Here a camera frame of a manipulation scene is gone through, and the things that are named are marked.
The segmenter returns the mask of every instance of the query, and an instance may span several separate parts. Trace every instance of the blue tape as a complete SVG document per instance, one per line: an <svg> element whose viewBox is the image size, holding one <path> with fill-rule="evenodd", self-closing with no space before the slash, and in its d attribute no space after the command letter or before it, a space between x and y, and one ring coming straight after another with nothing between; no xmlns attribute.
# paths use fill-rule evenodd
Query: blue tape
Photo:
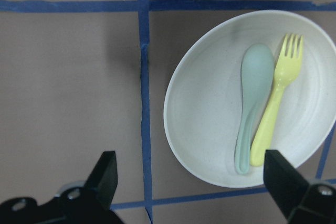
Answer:
<svg viewBox="0 0 336 224"><path fill-rule="evenodd" d="M236 196L243 196L243 195L261 194L261 193L266 193L266 192L267 192L267 189L265 187L259 187L259 188L252 188L252 189L225 191L222 193L214 193L214 194L193 195L193 196L167 198L167 199L155 199L153 200L153 204L154 205L166 205L166 204L175 204L175 203L183 203L183 202L190 202L190 201L220 199L220 198L236 197Z"/></svg>
<svg viewBox="0 0 336 224"><path fill-rule="evenodd" d="M144 206L145 206L144 201L126 202L126 203L112 204L110 210L114 211L114 210L129 209Z"/></svg>
<svg viewBox="0 0 336 224"><path fill-rule="evenodd" d="M18 13L97 13L136 12L138 1L5 1L0 0L0 11Z"/></svg>
<svg viewBox="0 0 336 224"><path fill-rule="evenodd" d="M336 178L327 179L326 181L331 183L331 184L336 184Z"/></svg>
<svg viewBox="0 0 336 224"><path fill-rule="evenodd" d="M96 13L165 10L242 10L279 9L291 11L336 11L336 2L316 4L309 1L249 0L137 0L137 1L6 1L0 0L0 11L19 13Z"/></svg>
<svg viewBox="0 0 336 224"><path fill-rule="evenodd" d="M254 1L254 0L151 0L150 11L162 10L336 10L336 2L315 4L309 1Z"/></svg>
<svg viewBox="0 0 336 224"><path fill-rule="evenodd" d="M330 146L331 146L332 138L334 136L335 127L336 127L336 124L333 126L333 128L331 129L329 135L327 136L327 138L324 142L319 166L317 168L317 172L316 172L316 175L315 175L315 178L317 178L317 179L322 178L322 174L323 174L323 171L324 171L324 167L326 166L327 157L328 157L329 149L330 149Z"/></svg>
<svg viewBox="0 0 336 224"><path fill-rule="evenodd" d="M149 45L149 1L138 0L139 10L139 37L141 48L141 99L142 99L142 168L144 186L144 206L150 222L153 223L152 205L152 162L151 162L151 134L150 134L150 97L149 97L149 69L148 69L148 45Z"/></svg>

